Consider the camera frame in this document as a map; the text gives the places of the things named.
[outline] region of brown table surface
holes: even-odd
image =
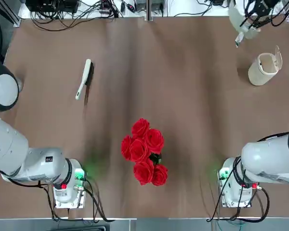
[[[96,179],[108,217],[209,217],[218,196],[214,170],[245,143],[289,130],[289,24],[267,26],[239,48],[236,36],[227,17],[94,20],[64,32],[40,31],[25,20],[5,62],[24,89],[2,118],[31,147],[61,147],[79,160]],[[283,68],[266,85],[252,86],[250,64],[275,45]],[[75,94],[87,58],[95,71],[85,106],[84,94],[79,101]],[[120,153],[140,117],[165,138],[169,178],[162,187],[140,186]],[[289,217],[289,185],[263,186],[269,216]],[[92,217],[91,200],[71,214]],[[0,177],[0,218],[50,215],[44,191]],[[259,217],[259,202],[241,215]]]

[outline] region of black cable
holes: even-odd
[[[92,5],[90,8],[88,8],[86,11],[84,11],[81,15],[77,16],[72,21],[72,23],[70,25],[68,25],[68,26],[65,25],[65,28],[62,28],[62,29],[47,29],[47,28],[44,28],[44,27],[40,26],[39,24],[45,24],[45,23],[38,22],[35,18],[33,18],[32,13],[30,13],[30,16],[31,16],[31,19],[32,19],[32,22],[34,23],[34,25],[36,25],[40,29],[43,29],[43,30],[46,30],[46,31],[53,31],[53,32],[55,32],[55,31],[64,31],[64,30],[67,30],[67,29],[71,29],[71,28],[79,25],[80,23],[88,22],[88,21],[91,21],[91,20],[94,20],[94,19],[97,19],[97,18],[110,18],[110,17],[113,16],[113,14],[110,14],[107,17],[100,16],[100,17],[95,17],[95,18],[91,18],[91,19],[88,19],[88,20],[79,21],[79,22],[76,23],[76,20],[81,19],[86,14],[90,14],[92,11],[96,10],[99,7],[99,4],[100,4],[100,1],[96,2],[94,5]]]
[[[210,6],[210,5],[208,5],[208,4],[205,4],[205,3],[200,3],[200,2],[199,2],[199,0],[196,0],[196,1],[198,2],[198,4],[199,4],[199,5]]]
[[[250,201],[247,203],[247,205],[245,206],[245,208],[247,208],[247,207],[251,204],[251,202],[252,202],[252,200],[254,199],[254,197],[256,196],[257,192],[258,192],[258,190],[256,190],[256,191],[254,192],[254,194],[251,196],[251,199],[250,199]]]
[[[86,179],[86,181],[87,181],[87,183],[89,184],[89,186],[90,186],[90,188],[91,188],[92,196],[91,196],[91,195],[90,195],[90,196],[91,196],[91,198],[92,198],[92,202],[93,202],[93,204],[96,204],[96,206],[97,206],[97,209],[96,209],[96,212],[95,212],[95,217],[96,217],[97,211],[99,211],[101,217],[103,218],[103,216],[104,216],[104,218],[105,218],[104,211],[103,211],[102,209],[98,209],[98,208],[100,208],[99,198],[98,198],[98,203],[96,203],[96,199],[95,199],[95,197],[94,197],[94,195],[93,195],[93,187],[92,187],[90,181],[88,181],[87,179]]]
[[[84,4],[84,5],[86,5],[86,6],[91,6],[91,5],[89,5],[89,4],[86,4],[85,2],[83,2],[83,1],[80,1],[80,0],[77,0],[78,2],[81,2],[82,4]]]
[[[91,183],[88,180],[86,180],[86,181],[88,182],[88,184],[90,186],[90,189],[91,189],[91,192],[92,192],[92,196],[94,196],[93,195],[93,187],[92,187]],[[93,205],[93,223],[96,224],[96,223],[99,222],[99,221],[95,221],[98,209],[96,209],[96,212],[94,212],[94,200],[93,200],[93,198],[92,198],[92,205]]]
[[[121,17],[122,17],[122,18],[124,18],[123,15],[122,15],[122,13],[121,13],[121,11],[119,11],[119,9],[117,8],[117,6],[116,6],[114,0],[111,0],[111,1],[112,1],[112,5],[115,6],[117,12],[118,12],[119,14],[121,14]]]
[[[22,187],[26,187],[26,188],[42,188],[41,186],[44,186],[44,185],[48,185],[48,184],[40,184],[40,181],[39,181],[39,184],[34,184],[34,185],[28,185],[28,184],[21,184],[17,181],[14,181],[13,179],[11,178],[8,178],[8,180],[13,183],[13,184],[16,184],[18,186],[22,186]]]
[[[238,220],[249,222],[249,223],[259,223],[259,222],[263,221],[268,216],[269,209],[270,209],[270,197],[264,188],[262,188],[261,191],[263,191],[265,196],[266,196],[266,208],[265,208],[265,212],[264,212],[263,216],[257,220],[250,220],[250,219],[245,219],[245,218],[238,218]]]
[[[210,3],[210,5],[206,5],[206,6],[208,6],[208,8],[204,12],[200,12],[200,13],[178,13],[174,17],[177,17],[177,16],[182,15],[182,14],[187,14],[187,15],[199,15],[199,14],[201,14],[201,16],[203,16],[206,12],[208,12],[212,8],[212,2]]]
[[[98,204],[97,204],[97,201],[96,201],[95,197],[93,196],[93,194],[92,194],[87,188],[85,188],[85,192],[90,195],[90,197],[93,199],[93,202],[94,202],[95,205],[97,206]],[[98,210],[99,214],[101,215],[102,219],[103,219],[105,222],[113,222],[113,221],[115,221],[115,220],[108,220],[108,219],[105,217],[105,214],[101,211],[101,209],[100,209],[99,206],[97,206],[97,210]]]
[[[10,15],[10,13],[4,8],[3,4],[0,2],[0,5],[2,6],[2,8],[5,10],[5,13],[10,17],[10,19],[16,24],[17,22],[15,21],[15,19]]]
[[[275,26],[275,27],[281,25],[281,24],[286,20],[286,18],[287,18],[288,16],[289,16],[289,9],[288,9],[288,11],[285,13],[284,18],[282,19],[282,21],[279,22],[278,24],[274,24],[274,23],[273,23],[273,19],[276,18],[276,15],[275,15],[274,18],[271,17],[271,18],[272,18],[272,19],[271,19],[271,25],[272,25],[272,26]]]
[[[2,55],[2,47],[3,47],[3,35],[2,35],[2,28],[0,25],[0,55]]]
[[[238,165],[240,162],[241,162],[241,158],[238,160],[238,162],[235,164],[234,168],[232,168],[231,172],[229,173],[229,176],[228,176],[228,178],[226,179],[226,181],[225,181],[225,183],[224,183],[224,185],[223,185],[223,188],[222,188],[222,190],[221,190],[221,192],[220,192],[220,195],[219,195],[219,197],[218,197],[218,200],[217,200],[217,202],[216,202],[216,207],[215,207],[214,213],[213,213],[213,215],[212,215],[212,217],[211,217],[210,219],[207,219],[207,222],[211,222],[211,221],[214,219],[214,216],[215,216],[216,211],[217,211],[217,208],[218,208],[218,204],[219,204],[219,202],[220,202],[220,200],[221,200],[221,197],[222,197],[222,194],[223,194],[223,190],[224,190],[224,188],[225,188],[225,186],[226,186],[226,184],[227,184],[227,182],[228,182],[231,174],[233,173],[234,169],[237,167],[237,165]]]
[[[244,182],[244,178],[245,178],[245,172],[246,172],[246,170],[244,170],[244,173],[243,173],[243,182]],[[241,185],[241,193],[240,193],[239,202],[238,202],[237,208],[236,208],[236,214],[235,214],[233,217],[230,218],[231,220],[236,220],[236,218],[237,218],[238,215],[240,214],[240,210],[241,210],[241,208],[240,208],[240,202],[241,202],[241,198],[242,198],[243,187],[244,187],[244,185]]]

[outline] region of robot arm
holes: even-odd
[[[249,205],[253,183],[289,183],[289,132],[247,143],[241,157],[225,161],[218,179],[224,207]]]
[[[0,173],[4,180],[53,185],[57,207],[83,207],[84,171],[59,148],[29,148],[28,140],[0,119]]]
[[[289,133],[247,143],[237,169],[239,175],[245,169],[251,182],[289,183]]]

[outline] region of electronic equipment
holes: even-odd
[[[26,6],[31,12],[69,12],[76,13],[77,0],[26,0]]]
[[[136,9],[138,11],[146,10],[146,0],[135,0],[135,2],[136,2]],[[152,0],[151,4],[152,11],[158,11],[160,4],[163,4],[164,6],[165,5],[164,3],[165,3],[164,0]]]
[[[224,0],[210,0],[213,6],[222,6]]]

